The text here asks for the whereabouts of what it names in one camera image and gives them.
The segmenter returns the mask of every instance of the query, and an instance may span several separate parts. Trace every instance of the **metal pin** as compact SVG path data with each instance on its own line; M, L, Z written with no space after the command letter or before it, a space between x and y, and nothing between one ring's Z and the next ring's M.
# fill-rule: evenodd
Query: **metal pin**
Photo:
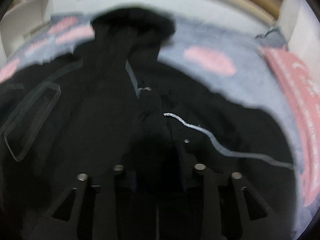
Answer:
M198 163L195 165L195 169L197 171L203 171L206 168L206 166L204 164Z
M231 176L234 178L234 179L241 179L242 178L242 174L239 173L239 172L234 172L231 174Z
M78 180L81 180L81 181L84 181L84 180L86 180L87 178L88 178L88 175L85 174L85 173L81 173L81 174L79 174L79 175L77 176L77 179L78 179Z
M114 171L123 171L124 170L124 166L121 164L118 164L116 166L113 167Z

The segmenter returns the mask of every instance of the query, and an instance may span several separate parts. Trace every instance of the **jacket hood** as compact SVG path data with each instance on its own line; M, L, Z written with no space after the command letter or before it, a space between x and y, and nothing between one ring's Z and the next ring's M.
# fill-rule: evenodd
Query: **jacket hood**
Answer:
M172 20L147 9L121 8L103 14L92 22L96 25L108 25L109 28L132 28L137 30L135 45L158 44L175 32Z

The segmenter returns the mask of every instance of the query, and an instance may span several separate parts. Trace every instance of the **pink label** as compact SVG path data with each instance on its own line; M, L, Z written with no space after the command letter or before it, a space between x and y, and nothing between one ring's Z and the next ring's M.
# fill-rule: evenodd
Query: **pink label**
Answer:
M304 204L308 206L320 192L320 88L296 55L281 49L260 50L276 74L297 122L304 156Z
M71 42L81 38L94 38L94 30L91 26L81 26L77 28L73 28L69 32L66 32L59 37L57 37L55 43L62 44Z
M236 73L232 60L214 49L193 46L183 52L183 57L220 75L233 76Z
M68 27L76 24L77 22L78 22L78 19L76 16L65 17L61 21L59 21L57 24L52 25L50 30L48 30L48 34L51 35L51 34L63 32Z
M17 66L20 62L20 59L14 59L10 61L7 65L0 69L0 83L11 78L16 72Z

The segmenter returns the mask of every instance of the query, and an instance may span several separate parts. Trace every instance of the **black fabric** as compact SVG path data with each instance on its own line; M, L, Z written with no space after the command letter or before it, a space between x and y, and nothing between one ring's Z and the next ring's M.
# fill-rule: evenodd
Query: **black fabric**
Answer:
M0 123L47 77L69 64L81 66L54 80L61 95L24 158L17 162L4 135L0 140L0 205L7 222L25 239L38 219L72 183L86 173L94 185L112 166L125 163L156 185L175 143L188 139L186 152L214 172L244 174L289 225L296 203L293 171L261 160L228 158L209 138L165 117L173 113L211 131L228 149L266 154L292 163L277 123L265 112L247 109L209 92L193 79L157 61L160 44L174 33L173 23L151 11L119 9L92 22L96 39L44 65L33 65L0 85ZM125 66L130 64L141 90L138 99ZM13 84L20 89L6 90ZM9 145L24 148L30 123L53 98L44 93L19 117Z

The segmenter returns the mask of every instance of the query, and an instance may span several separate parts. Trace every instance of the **reflective trim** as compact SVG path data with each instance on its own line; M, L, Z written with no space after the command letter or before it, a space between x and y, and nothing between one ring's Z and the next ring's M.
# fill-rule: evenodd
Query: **reflective trim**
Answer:
M178 121L180 121L184 126L188 127L188 128L192 128L194 130L197 130L199 132L204 133L206 136L209 137L213 147L219 152L221 153L223 156L225 157L234 157L234 158L247 158L247 159L258 159L258 160L262 160L272 166L277 166L277 167L283 167L283 168L287 168L289 170L293 170L293 165L290 163L284 163L284 162L280 162L275 160L274 158L265 155L265 154L259 154L259 153L242 153L242 152L234 152L231 150L228 150L227 148L225 148L224 146L222 146L217 139L215 138L215 136L212 134L212 132L193 125L193 124L189 124L187 122L185 122L181 117L175 115L175 114L171 114L171 113L165 113L164 116L170 116L173 117L175 119L177 119Z
M28 150L32 146L32 143L36 139L36 136L38 135L41 127L43 126L45 120L49 117L49 114L51 113L54 106L57 104L59 97L61 95L60 86L56 83L53 83L54 80L60 78L61 76L64 76L68 74L69 72L73 70L77 70L83 66L83 60L78 60L76 62L70 63L63 68L60 68L55 73L51 74L49 77L47 77L44 81L42 81L40 84L38 84L35 88L33 88L21 101L18 103L16 108L11 112L11 114L8 116L7 120L4 122L3 126L0 128L0 135L4 133L4 140L7 144L8 149L10 150L10 153L12 157L17 161L20 162L23 160L23 158L28 153ZM22 88L20 85L14 85L14 88ZM32 107L32 105L41 97L41 95L44 93L46 89L53 89L56 90L56 93L49 103L49 105L46 107L46 109L43 112L37 112L36 116L33 119L34 128L29 135L28 141L23 147L23 150L21 153L16 157L14 153L12 152L7 137L9 133L14 129L14 127L23 119L23 116L26 114L26 112Z
M134 72L129 64L129 62L127 61L125 63L125 70L127 71L130 79L131 79L131 83L133 85L133 88L134 88L134 91L136 92L136 95L137 95L137 98L139 99L140 98L140 91L141 89L138 89L138 81L137 81L137 78L136 76L134 75Z

